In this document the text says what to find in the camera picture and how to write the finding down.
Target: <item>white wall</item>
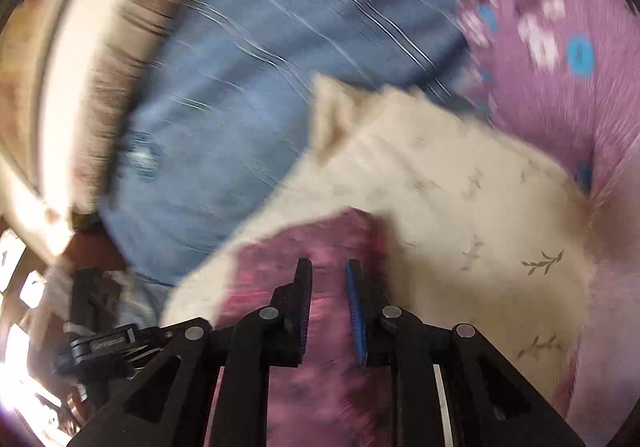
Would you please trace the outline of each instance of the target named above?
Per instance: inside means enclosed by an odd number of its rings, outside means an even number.
[[[71,232],[69,157],[92,56],[119,0],[71,0],[49,58],[40,113],[40,175],[43,199],[27,187],[0,156],[0,203],[5,218],[45,260],[64,250]],[[53,209],[62,218],[50,218]]]

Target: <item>dark red fabric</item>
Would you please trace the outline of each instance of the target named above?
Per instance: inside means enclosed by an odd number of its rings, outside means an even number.
[[[76,233],[63,255],[73,263],[73,269],[97,267],[104,271],[125,270],[127,264],[102,225],[91,231]]]
[[[306,354],[297,369],[271,369],[267,445],[387,447],[390,375],[358,366],[345,278],[347,261],[359,259],[382,281],[385,239],[378,219],[352,209],[242,249],[216,327],[267,305],[274,288],[292,281],[300,257],[314,268]]]

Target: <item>leaf print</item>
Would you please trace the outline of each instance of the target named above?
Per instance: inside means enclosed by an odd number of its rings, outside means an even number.
[[[549,270],[551,269],[551,267],[553,265],[555,265],[556,263],[559,263],[560,260],[562,259],[562,254],[564,253],[564,250],[561,250],[560,253],[556,256],[556,257],[551,257],[550,255],[546,255],[545,252],[541,251],[543,257],[546,258],[546,261],[539,261],[537,263],[531,262],[528,263],[526,261],[521,261],[522,265],[524,267],[531,267],[531,269],[529,270],[529,273],[527,275],[531,275],[533,274],[538,268],[543,268],[545,269],[545,273],[544,275],[547,275],[549,273]]]
[[[543,173],[543,170],[539,166],[539,164],[529,159],[527,165],[522,169],[522,172],[520,173],[520,182],[525,183],[529,179],[529,177],[537,177],[540,176],[541,173]]]
[[[480,258],[480,254],[478,252],[482,247],[484,247],[484,241],[482,241],[482,239],[480,239],[478,236],[474,235],[474,240],[469,251],[462,252],[462,255],[464,255],[466,259],[466,264],[462,267],[462,271],[471,270],[473,264],[477,259]]]
[[[477,192],[482,189],[482,186],[480,184],[480,180],[482,178],[483,173],[481,170],[478,169],[478,167],[476,167],[476,170],[474,171],[473,174],[469,175],[469,188],[467,189],[467,191],[465,193],[462,194],[462,198],[467,199],[467,200],[471,200],[473,198],[475,198]]]
[[[542,353],[542,351],[562,350],[562,345],[556,342],[557,338],[558,335],[553,334],[553,336],[548,341],[541,343],[540,335],[537,335],[536,338],[533,339],[533,342],[529,345],[529,347],[519,351],[519,353],[516,355],[517,360],[523,358],[524,355],[528,355],[529,357],[533,357],[535,360],[539,360],[540,353]]]

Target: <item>pink fabric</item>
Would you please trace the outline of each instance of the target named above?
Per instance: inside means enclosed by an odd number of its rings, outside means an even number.
[[[385,240],[374,217],[352,209],[242,249],[216,327],[267,305],[274,288],[292,281],[300,257],[314,267],[306,354],[297,369],[271,368],[267,445],[387,447],[390,375],[358,366],[345,280],[347,261],[359,259],[382,281]]]
[[[470,100],[591,187],[597,272],[555,402],[588,447],[603,447],[640,397],[640,18],[625,0],[461,8]]]

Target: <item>metal screw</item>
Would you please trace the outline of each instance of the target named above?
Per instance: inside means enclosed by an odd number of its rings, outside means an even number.
[[[500,421],[504,421],[507,419],[507,415],[504,414],[504,411],[501,410],[499,407],[494,406],[494,414],[495,414],[495,417]]]
[[[456,333],[465,339],[470,339],[476,334],[476,329],[471,324],[459,324]]]
[[[86,400],[86,387],[83,383],[78,384],[78,393],[80,393],[80,401]]]
[[[190,341],[197,341],[204,335],[204,330],[200,326],[191,326],[184,332],[184,336]]]
[[[278,316],[278,309],[273,306],[266,306],[262,310],[260,310],[260,318],[265,321],[270,321],[275,319]]]
[[[382,309],[382,315],[387,319],[397,319],[402,315],[402,310],[400,310],[398,306],[387,305]]]

